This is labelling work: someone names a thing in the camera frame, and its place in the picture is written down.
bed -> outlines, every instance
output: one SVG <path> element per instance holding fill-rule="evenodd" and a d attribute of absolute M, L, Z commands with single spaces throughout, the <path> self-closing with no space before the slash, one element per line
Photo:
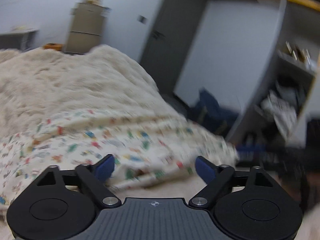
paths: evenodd
<path fill-rule="evenodd" d="M 205 186 L 195 175 L 198 155 L 215 164 L 237 160 L 232 145 L 179 115 L 139 64 L 107 45 L 81 56 L 0 51 L 0 70 L 2 219 L 48 165 L 73 169 L 111 153 L 116 169 L 106 186 L 121 200 L 188 201 Z M 0 230 L 13 238 L 4 222 Z"/>

gray ribbed plate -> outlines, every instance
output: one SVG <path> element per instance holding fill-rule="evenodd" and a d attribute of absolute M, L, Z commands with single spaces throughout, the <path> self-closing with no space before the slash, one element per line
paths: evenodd
<path fill-rule="evenodd" d="M 70 240 L 231 240 L 203 210 L 182 199 L 127 198 L 124 205 L 104 209 L 84 232 Z"/>

black circular cover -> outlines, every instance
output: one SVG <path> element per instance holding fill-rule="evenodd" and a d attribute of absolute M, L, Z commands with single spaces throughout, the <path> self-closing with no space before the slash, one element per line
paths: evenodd
<path fill-rule="evenodd" d="M 233 239 L 287 240 L 300 227 L 299 206 L 285 192 L 251 187 L 225 195 L 213 211 L 216 224 Z"/>
<path fill-rule="evenodd" d="M 95 218 L 92 201 L 67 189 L 39 194 L 27 191 L 9 210 L 9 227 L 15 236 L 26 240 L 67 239 L 88 228 Z"/>

door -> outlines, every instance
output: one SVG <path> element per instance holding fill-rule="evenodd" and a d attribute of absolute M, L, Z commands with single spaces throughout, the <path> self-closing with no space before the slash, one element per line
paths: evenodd
<path fill-rule="evenodd" d="M 207 0 L 164 0 L 140 65 L 161 94 L 171 95 Z"/>

wall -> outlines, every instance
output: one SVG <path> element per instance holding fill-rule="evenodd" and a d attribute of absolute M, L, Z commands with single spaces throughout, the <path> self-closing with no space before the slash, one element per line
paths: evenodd
<path fill-rule="evenodd" d="M 276 8 L 258 3 L 209 2 L 175 94 L 192 105 L 204 87 L 220 104 L 244 111 L 266 64 L 277 18 Z"/>
<path fill-rule="evenodd" d="M 35 46 L 64 43 L 71 21 L 71 8 L 80 0 L 0 0 L 0 32 L 13 25 L 38 27 Z M 162 0 L 103 0 L 112 9 L 106 23 L 103 43 L 138 60 Z M 138 15 L 148 19 L 144 25 Z"/>

